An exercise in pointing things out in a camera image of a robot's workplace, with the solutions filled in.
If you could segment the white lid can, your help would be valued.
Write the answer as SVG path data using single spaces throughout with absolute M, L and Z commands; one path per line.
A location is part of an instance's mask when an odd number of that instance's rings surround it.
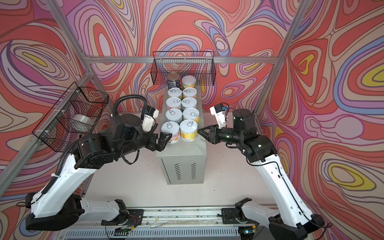
M 169 109 L 165 114 L 166 118 L 170 122 L 176 122 L 180 124 L 183 121 L 183 112 L 180 109 Z
M 165 134 L 172 135 L 172 137 L 168 141 L 169 144 L 175 144 L 181 138 L 180 126 L 177 122 L 174 122 L 174 121 L 165 122 L 161 127 L 161 131 Z
M 182 100 L 178 97 L 170 97 L 166 100 L 167 110 L 170 109 L 182 109 Z
M 187 108 L 196 108 L 197 100 L 192 97 L 187 97 L 182 100 L 182 110 L 184 111 Z

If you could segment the group can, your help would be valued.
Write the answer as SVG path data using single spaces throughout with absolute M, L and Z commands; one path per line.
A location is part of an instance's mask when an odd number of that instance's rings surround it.
M 185 88 L 183 90 L 183 98 L 194 98 L 197 99 L 198 91 L 195 88 Z
M 184 120 L 180 123 L 181 137 L 185 142 L 193 142 L 197 138 L 198 124 L 194 120 Z
M 193 120 L 198 124 L 200 121 L 200 111 L 196 108 L 184 109 L 183 120 Z

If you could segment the green label can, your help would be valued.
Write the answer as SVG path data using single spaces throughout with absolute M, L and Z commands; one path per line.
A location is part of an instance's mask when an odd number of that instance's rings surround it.
M 180 88 L 171 88 L 168 90 L 168 98 L 183 99 L 183 91 Z

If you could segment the orange peach can large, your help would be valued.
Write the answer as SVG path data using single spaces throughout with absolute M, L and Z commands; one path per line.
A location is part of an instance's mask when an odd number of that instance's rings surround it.
M 194 76 L 186 75 L 182 78 L 182 88 L 195 88 L 197 79 Z

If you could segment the dark blue tomato can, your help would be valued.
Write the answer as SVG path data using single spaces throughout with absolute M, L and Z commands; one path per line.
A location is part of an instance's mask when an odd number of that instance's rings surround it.
M 181 76 L 179 73 L 177 73 L 177 72 L 168 73 L 166 78 L 167 78 L 168 89 L 172 89 L 172 88 L 181 89 L 182 88 Z

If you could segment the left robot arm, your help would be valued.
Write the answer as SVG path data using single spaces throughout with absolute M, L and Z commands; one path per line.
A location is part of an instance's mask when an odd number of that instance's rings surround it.
M 126 225 L 132 217 L 124 201 L 90 202 L 76 189 L 103 165 L 125 159 L 141 149 L 161 152 L 171 134 L 156 133 L 157 124 L 142 95 L 116 100 L 111 126 L 72 142 L 62 153 L 56 172 L 46 186 L 25 198 L 30 209 L 28 231 L 60 231 L 80 221 L 100 221 L 103 226 Z

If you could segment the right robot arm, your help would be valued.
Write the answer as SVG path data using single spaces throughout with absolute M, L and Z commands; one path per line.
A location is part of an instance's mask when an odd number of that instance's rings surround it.
M 328 225 L 323 217 L 314 214 L 297 193 L 272 141 L 258 133 L 253 112 L 234 110 L 233 127 L 229 128 L 229 110 L 225 104 L 211 107 L 217 124 L 198 129 L 198 134 L 211 144 L 225 143 L 227 148 L 238 149 L 247 164 L 261 174 L 278 207 L 273 210 L 244 198 L 235 204 L 238 221 L 256 222 L 269 229 L 276 240 L 304 240 L 310 233 L 326 230 Z

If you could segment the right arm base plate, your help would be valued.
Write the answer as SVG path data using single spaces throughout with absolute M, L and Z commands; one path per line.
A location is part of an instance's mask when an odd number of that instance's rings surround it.
M 236 208 L 222 208 L 221 213 L 217 214 L 219 218 L 222 219 L 223 224 L 252 224 L 258 226 L 259 223 L 253 220 L 247 219 L 241 210 Z

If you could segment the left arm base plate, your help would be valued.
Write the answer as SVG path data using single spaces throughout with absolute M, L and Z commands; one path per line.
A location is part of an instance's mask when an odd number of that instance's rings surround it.
M 119 210 L 119 214 L 111 221 L 102 220 L 102 226 L 139 226 L 143 220 L 143 209 Z

